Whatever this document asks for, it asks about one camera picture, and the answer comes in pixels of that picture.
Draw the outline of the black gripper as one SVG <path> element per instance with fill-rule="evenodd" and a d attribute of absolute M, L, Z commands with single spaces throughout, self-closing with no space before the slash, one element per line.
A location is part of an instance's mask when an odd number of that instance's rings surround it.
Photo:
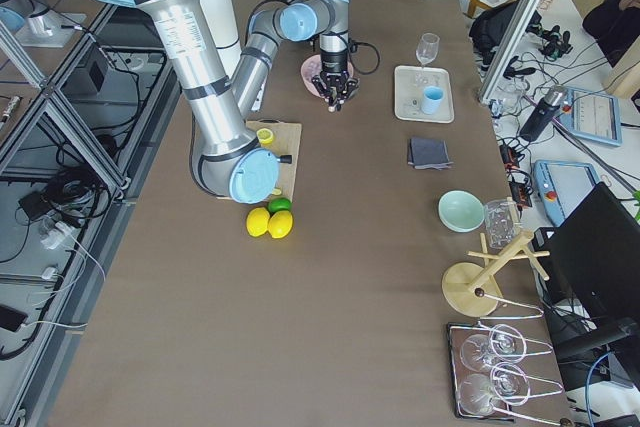
<path fill-rule="evenodd" d="M 320 51 L 322 71 L 320 77 L 313 77 L 312 84 L 315 87 L 318 96 L 327 100 L 328 95 L 341 95 L 341 101 L 346 102 L 351 99 L 358 91 L 358 80 L 353 77 L 349 77 L 348 74 L 348 49 L 343 48 L 338 52 L 330 52 L 322 49 Z M 340 80 L 331 82 L 327 81 L 326 74 L 339 73 L 341 74 Z"/>

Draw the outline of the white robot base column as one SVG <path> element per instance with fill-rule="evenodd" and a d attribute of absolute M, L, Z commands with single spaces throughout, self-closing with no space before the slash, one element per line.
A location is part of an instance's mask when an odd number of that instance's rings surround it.
<path fill-rule="evenodd" d="M 200 5 L 211 37 L 210 54 L 231 80 L 233 97 L 246 119 L 254 105 L 260 105 L 260 91 L 272 61 L 260 48 L 241 49 L 232 0 L 200 0 Z"/>

